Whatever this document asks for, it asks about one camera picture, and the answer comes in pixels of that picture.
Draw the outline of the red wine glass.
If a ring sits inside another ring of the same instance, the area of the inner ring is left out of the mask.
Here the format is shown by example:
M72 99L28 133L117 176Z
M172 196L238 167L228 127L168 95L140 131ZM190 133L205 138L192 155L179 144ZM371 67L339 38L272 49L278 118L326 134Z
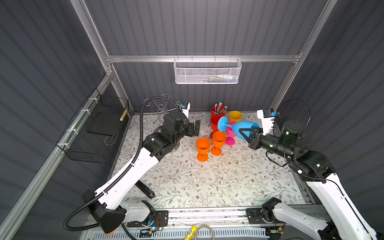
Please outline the red wine glass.
M211 139L213 138L213 134L219 130L218 129L218 122L219 122L220 118L221 118L220 116L214 116L211 118L211 128L212 128L212 132L210 133Z

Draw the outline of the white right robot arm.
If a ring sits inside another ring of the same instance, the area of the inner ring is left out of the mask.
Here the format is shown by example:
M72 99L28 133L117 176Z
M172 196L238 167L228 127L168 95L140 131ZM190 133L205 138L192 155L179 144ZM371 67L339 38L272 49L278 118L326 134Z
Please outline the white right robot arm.
M312 189L331 218L326 221L311 217L272 197L262 205L263 221L287 223L316 240L382 240L384 235L376 232L353 204L329 159L299 145L304 129L300 122L287 121L277 137L265 134L256 123L239 122L233 126L251 149L262 148L283 157L286 166Z

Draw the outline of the orange wine glass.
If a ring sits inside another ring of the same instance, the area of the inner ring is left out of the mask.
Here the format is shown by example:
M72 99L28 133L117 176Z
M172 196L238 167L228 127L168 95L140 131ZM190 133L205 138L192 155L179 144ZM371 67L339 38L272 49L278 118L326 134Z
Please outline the orange wine glass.
M200 162L206 162L209 158L208 153L211 149L211 142L207 138L200 138L197 140L197 159Z
M213 147L211 148L211 153L214 156L219 156L222 154L222 147L225 144L227 136L224 132L216 131L213 133Z

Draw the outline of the yellow wine glass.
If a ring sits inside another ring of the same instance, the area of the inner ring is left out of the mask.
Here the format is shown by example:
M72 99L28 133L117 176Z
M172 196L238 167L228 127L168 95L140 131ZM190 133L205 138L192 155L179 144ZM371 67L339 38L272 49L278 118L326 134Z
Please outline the yellow wine glass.
M231 111L229 114L229 122L241 122L242 121L242 113L239 111Z

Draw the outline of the blue wine glass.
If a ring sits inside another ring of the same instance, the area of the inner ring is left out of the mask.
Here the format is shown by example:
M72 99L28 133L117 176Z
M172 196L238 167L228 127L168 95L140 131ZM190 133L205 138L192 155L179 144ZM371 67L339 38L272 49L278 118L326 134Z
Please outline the blue wine glass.
M221 117L218 122L219 131L223 132L227 130L229 119L227 117ZM239 138L239 129L241 128L260 128L259 124L253 122L238 122L231 126L236 136Z

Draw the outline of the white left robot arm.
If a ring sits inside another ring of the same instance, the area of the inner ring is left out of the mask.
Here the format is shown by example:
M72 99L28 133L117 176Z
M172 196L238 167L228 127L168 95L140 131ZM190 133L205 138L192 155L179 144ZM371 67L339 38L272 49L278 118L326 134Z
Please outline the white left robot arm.
M125 203L123 199L133 186L137 186L148 198L153 198L154 192L140 181L141 177L172 152L183 137L198 136L200 126L199 120L192 123L182 112L172 111L166 114L163 124L142 141L138 148L138 157L133 157L96 191L84 193L84 201L102 194L88 209L105 234L113 233L126 223L137 222L145 226L153 224L156 210L152 205L147 201Z

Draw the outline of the pink wine glass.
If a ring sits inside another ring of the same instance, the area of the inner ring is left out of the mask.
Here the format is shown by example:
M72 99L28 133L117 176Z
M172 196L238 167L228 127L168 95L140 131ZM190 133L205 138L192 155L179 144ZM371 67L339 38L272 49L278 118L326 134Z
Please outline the pink wine glass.
M236 141L235 141L235 132L233 131L232 129L232 125L236 124L236 122L229 122L228 125L227 125L227 135L228 137L226 138L226 145L228 146L233 146Z

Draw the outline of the chrome wine glass rack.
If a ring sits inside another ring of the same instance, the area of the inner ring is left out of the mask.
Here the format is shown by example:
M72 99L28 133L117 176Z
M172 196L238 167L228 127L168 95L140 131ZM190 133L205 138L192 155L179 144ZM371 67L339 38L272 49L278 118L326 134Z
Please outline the chrome wine glass rack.
M153 103L157 107L157 111L155 112L155 115L157 116L157 118L153 121L154 129L164 124L164 116L168 112L178 109L172 104L170 104L170 106L168 107L168 104L170 103L169 101L159 100L160 103L157 103L156 101L157 100L152 100L151 102L146 104L146 107L149 107L151 103Z

